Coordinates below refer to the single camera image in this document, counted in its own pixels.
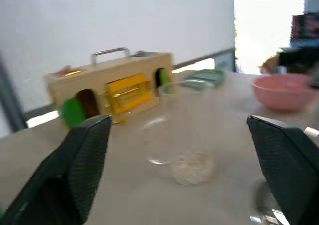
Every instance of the clear drinking glass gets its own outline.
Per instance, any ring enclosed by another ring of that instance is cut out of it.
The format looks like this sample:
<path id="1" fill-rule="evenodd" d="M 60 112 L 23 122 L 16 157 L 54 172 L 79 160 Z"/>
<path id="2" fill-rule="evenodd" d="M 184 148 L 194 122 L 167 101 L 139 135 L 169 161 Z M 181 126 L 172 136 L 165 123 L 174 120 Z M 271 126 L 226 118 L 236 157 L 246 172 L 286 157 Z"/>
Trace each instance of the clear drinking glass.
<path id="1" fill-rule="evenodd" d="M 170 163 L 181 154 L 203 148 L 201 132 L 209 121 L 208 89 L 212 86 L 205 81 L 186 80 L 159 88 L 160 116 L 143 127 L 150 162 Z"/>

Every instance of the wooden toy box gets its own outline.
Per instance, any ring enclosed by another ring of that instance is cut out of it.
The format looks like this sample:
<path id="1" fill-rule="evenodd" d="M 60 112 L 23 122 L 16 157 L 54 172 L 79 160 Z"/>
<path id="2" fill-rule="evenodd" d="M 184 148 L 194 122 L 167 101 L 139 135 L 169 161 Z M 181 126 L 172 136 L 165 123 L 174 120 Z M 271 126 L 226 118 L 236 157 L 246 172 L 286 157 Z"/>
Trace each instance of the wooden toy box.
<path id="1" fill-rule="evenodd" d="M 124 58 L 96 63 L 96 57 L 124 51 Z M 113 122 L 148 110 L 159 103 L 157 88 L 173 80 L 172 54 L 125 48 L 96 52 L 92 64 L 67 68 L 45 77 L 49 95 L 68 128 L 81 120 L 112 115 Z"/>

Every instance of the white wall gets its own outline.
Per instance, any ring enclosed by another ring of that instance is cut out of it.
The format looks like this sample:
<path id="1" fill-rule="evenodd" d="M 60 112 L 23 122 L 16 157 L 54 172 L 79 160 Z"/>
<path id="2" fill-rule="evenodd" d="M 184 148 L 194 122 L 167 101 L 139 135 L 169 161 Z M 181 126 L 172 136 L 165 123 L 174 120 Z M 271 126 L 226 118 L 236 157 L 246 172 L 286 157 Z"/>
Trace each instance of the white wall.
<path id="1" fill-rule="evenodd" d="M 45 74 L 95 51 L 167 51 L 181 63 L 232 48 L 233 11 L 233 0 L 0 0 L 0 49 L 28 111 L 50 103 Z"/>
<path id="2" fill-rule="evenodd" d="M 9 135 L 10 133 L 11 129 L 4 115 L 3 107 L 0 103 L 0 139 Z"/>
<path id="3" fill-rule="evenodd" d="M 308 0 L 307 12 L 319 12 L 319 0 Z"/>

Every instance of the person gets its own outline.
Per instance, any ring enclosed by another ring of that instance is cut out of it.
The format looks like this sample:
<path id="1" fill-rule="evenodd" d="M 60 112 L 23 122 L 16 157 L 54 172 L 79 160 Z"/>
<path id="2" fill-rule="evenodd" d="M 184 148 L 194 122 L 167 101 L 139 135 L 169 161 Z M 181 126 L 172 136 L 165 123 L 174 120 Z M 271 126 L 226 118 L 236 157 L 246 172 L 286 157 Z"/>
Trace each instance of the person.
<path id="1" fill-rule="evenodd" d="M 296 51 L 282 52 L 267 59 L 261 66 L 262 73 L 271 73 L 276 66 L 287 67 L 288 73 L 308 73 L 309 69 L 319 64 L 319 47 L 301 48 Z"/>

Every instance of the table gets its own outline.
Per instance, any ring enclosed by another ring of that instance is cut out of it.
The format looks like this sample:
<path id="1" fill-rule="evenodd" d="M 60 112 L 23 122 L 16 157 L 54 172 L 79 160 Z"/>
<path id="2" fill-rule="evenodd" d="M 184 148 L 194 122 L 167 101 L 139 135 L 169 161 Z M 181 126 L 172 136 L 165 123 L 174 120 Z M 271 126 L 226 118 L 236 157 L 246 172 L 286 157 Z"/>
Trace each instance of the table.
<path id="1" fill-rule="evenodd" d="M 87 224 L 247 225 L 254 213 L 254 191 L 262 179 L 247 116 L 288 121 L 302 129 L 317 126 L 311 113 L 276 113 L 265 108 L 252 93 L 253 78 L 227 73 L 225 83 L 211 90 L 213 119 L 206 126 L 206 136 L 217 174 L 204 185 L 179 185 L 166 173 L 167 168 L 146 160 L 141 127 L 152 117 L 151 111 L 113 126 Z M 0 141 L 0 203 L 4 208 L 63 137 L 60 122 L 53 120 Z"/>

